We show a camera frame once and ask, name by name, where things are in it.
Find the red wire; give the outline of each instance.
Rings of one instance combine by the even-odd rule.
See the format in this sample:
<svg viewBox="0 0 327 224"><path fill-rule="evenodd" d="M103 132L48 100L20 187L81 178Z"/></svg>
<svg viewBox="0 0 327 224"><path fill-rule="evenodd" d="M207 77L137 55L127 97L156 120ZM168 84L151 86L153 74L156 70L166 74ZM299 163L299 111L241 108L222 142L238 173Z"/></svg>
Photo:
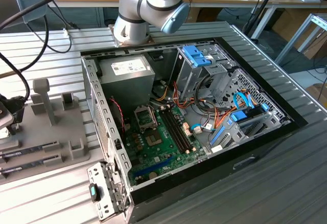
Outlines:
<svg viewBox="0 0 327 224"><path fill-rule="evenodd" d="M110 99L113 103L116 104L116 106L118 107L119 109L119 112L121 113L121 117L122 117L122 127L123 127L123 131L125 131L124 129L124 116L123 116L123 112L122 112L122 109L120 107L120 105L118 105L118 103L114 100L114 99Z"/></svg>

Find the yellow wire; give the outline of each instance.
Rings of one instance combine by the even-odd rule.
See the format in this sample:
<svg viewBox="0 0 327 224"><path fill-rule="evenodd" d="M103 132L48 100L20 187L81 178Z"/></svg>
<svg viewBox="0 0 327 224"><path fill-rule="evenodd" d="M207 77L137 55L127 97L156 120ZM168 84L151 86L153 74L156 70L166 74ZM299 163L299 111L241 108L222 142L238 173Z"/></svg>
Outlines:
<svg viewBox="0 0 327 224"><path fill-rule="evenodd" d="M166 95L167 95L167 90L168 90L168 86L166 87L166 90L165 90L163 96L162 96L161 98L159 98L159 99L156 99L156 101L161 101L161 100L163 100L163 99L166 97Z"/></svg>

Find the table leg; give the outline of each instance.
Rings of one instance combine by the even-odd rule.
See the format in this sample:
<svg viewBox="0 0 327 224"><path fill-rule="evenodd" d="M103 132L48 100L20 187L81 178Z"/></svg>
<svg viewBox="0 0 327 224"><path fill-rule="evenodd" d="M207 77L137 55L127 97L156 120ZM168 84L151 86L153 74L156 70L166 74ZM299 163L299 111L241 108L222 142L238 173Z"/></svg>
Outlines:
<svg viewBox="0 0 327 224"><path fill-rule="evenodd" d="M318 31L320 30L320 26L317 26L312 32L311 34L308 36L308 38L302 43L302 45L297 49L298 52L302 52L304 49L307 48L307 46L309 45L309 43L311 43L312 39L317 35Z"/></svg>
<svg viewBox="0 0 327 224"><path fill-rule="evenodd" d="M293 47L294 43L296 43L296 41L298 40L300 35L308 28L308 26L311 24L311 19L313 16L314 16L313 14L310 14L307 17L307 19L305 20L305 22L300 26L300 28L298 28L298 30L295 32L294 36L291 38L291 40L288 42L288 44L286 44L286 46L283 48L281 53L275 59L276 64L279 64L283 60L285 55L287 55L287 53Z"/></svg>
<svg viewBox="0 0 327 224"><path fill-rule="evenodd" d="M276 7L268 8L265 15L262 17L259 25L257 26L256 30L254 31L251 39L257 39L261 32L264 30L265 26L267 25L268 21L270 20L271 16L274 14Z"/></svg>

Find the ram slot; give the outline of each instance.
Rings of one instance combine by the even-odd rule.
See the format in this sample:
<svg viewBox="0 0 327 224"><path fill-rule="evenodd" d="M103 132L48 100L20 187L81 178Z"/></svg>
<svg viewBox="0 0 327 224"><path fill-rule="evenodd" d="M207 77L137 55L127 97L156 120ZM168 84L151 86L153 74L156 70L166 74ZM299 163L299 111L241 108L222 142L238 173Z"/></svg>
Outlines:
<svg viewBox="0 0 327 224"><path fill-rule="evenodd" d="M183 131L176 122L173 114L170 111L163 111L160 114L169 134L173 138L180 153L185 153L191 148L189 141Z"/></svg>

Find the motherboard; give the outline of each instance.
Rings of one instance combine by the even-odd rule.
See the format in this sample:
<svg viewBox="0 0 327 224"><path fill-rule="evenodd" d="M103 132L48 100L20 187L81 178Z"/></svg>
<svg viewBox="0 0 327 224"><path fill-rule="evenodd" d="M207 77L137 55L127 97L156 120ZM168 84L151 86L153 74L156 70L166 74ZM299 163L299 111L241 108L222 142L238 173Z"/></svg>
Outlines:
<svg viewBox="0 0 327 224"><path fill-rule="evenodd" d="M153 110L149 107L129 118L125 148L132 168L128 173L131 185L156 178L189 163L197 163L205 152L200 142L190 133L178 107ZM140 129L152 122L156 128Z"/></svg>

